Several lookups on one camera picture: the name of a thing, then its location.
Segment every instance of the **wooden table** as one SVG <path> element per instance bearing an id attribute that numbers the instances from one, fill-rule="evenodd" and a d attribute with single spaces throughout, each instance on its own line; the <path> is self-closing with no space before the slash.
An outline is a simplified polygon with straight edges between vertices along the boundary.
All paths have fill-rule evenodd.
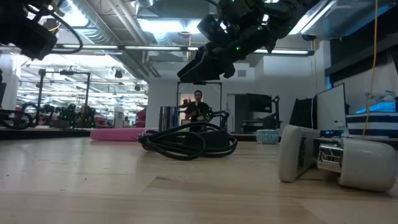
<path id="1" fill-rule="evenodd" d="M 0 223 L 396 223 L 388 193 L 310 170 L 277 176 L 278 146 L 240 142 L 221 159 L 174 161 L 132 142 L 0 142 Z"/>

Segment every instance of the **metal canister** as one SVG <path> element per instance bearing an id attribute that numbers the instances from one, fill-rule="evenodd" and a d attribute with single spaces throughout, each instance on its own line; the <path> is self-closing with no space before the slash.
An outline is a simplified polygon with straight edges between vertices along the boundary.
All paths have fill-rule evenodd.
<path id="1" fill-rule="evenodd" d="M 176 106 L 161 106 L 159 111 L 159 131 L 178 126 L 178 108 Z"/>

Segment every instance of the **white robotic device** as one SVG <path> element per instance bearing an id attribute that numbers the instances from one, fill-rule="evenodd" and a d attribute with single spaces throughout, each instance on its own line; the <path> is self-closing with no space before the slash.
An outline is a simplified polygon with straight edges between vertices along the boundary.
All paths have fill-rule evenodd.
<path id="1" fill-rule="evenodd" d="M 303 147 L 303 136 L 319 135 L 319 131 L 310 130 L 295 126 L 284 129 L 278 167 L 280 180 L 294 182 L 317 163 L 319 169 L 337 173 L 340 185 L 377 192 L 393 188 L 398 174 L 398 158 L 390 145 L 350 138 L 319 138 L 319 146 L 314 147 L 317 137 L 307 137 L 306 147 Z"/>

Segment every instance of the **pink mat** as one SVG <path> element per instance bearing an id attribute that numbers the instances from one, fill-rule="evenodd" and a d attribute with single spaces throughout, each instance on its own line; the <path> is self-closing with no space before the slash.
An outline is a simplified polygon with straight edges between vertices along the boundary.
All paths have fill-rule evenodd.
<path id="1" fill-rule="evenodd" d="M 112 129 L 94 129 L 91 131 L 90 137 L 97 141 L 137 141 L 139 134 L 145 130 L 155 128 L 112 128 Z"/>

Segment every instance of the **striped object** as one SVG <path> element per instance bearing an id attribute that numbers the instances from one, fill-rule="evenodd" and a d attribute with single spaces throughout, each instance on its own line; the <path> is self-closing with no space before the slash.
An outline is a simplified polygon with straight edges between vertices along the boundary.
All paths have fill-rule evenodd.
<path id="1" fill-rule="evenodd" d="M 362 136 L 366 122 L 366 113 L 346 116 L 349 134 Z M 398 113 L 370 112 L 365 136 L 373 138 L 398 137 Z"/>

